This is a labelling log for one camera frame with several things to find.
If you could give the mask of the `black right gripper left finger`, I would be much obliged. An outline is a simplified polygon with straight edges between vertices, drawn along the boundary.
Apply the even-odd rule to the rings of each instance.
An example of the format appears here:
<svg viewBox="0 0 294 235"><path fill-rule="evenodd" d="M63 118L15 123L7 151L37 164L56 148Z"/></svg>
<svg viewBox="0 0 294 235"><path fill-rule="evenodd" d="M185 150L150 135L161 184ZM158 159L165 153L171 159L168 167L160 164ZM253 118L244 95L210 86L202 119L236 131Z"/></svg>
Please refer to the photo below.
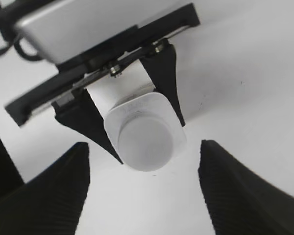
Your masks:
<svg viewBox="0 0 294 235"><path fill-rule="evenodd" d="M0 199L0 235L74 235L90 185L89 145L77 142Z"/></svg>

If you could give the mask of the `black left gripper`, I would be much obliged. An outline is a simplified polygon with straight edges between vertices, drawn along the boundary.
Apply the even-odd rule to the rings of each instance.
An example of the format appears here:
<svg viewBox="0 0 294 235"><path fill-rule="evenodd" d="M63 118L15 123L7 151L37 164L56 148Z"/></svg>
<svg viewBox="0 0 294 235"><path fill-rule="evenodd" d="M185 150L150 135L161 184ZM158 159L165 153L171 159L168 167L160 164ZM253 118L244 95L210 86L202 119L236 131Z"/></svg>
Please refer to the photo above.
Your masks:
<svg viewBox="0 0 294 235"><path fill-rule="evenodd" d="M34 110L51 104L60 124L91 139L123 164L86 87L106 75L117 76L133 62L140 61L156 91L169 100L184 127L176 83L177 56L168 35L199 24L196 8L189 3L140 29L128 29L59 65L57 75L7 104L5 110L18 126L22 126Z"/></svg>

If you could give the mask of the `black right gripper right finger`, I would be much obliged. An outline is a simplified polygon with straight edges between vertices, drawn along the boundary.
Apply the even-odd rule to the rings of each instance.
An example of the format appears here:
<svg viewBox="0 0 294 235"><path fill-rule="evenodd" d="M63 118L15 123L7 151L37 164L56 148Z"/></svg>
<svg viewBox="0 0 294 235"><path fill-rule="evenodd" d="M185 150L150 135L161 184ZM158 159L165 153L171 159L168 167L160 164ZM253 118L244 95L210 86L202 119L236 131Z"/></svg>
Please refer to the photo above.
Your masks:
<svg viewBox="0 0 294 235"><path fill-rule="evenodd" d="M217 235L294 235L294 197L203 140L199 185Z"/></svg>

